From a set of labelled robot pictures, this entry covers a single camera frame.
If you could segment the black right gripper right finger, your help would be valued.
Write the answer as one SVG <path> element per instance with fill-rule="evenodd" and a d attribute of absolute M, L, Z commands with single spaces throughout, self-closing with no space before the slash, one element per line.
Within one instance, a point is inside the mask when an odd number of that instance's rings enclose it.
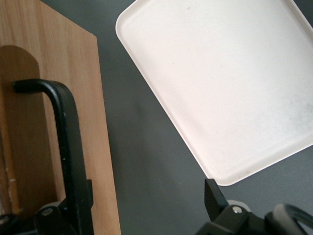
<path fill-rule="evenodd" d="M 204 183 L 204 204 L 210 221 L 198 235 L 265 235 L 264 220 L 243 202 L 227 200 L 213 179 Z"/>

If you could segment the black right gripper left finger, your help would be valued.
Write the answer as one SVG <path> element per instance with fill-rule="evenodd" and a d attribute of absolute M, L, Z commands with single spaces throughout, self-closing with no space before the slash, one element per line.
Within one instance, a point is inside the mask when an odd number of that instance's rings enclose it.
<path fill-rule="evenodd" d="M 2 235 L 92 235 L 92 182 L 82 190 L 72 191 L 61 203 L 43 206 L 33 216 L 22 220 L 15 214 L 0 217 Z"/>

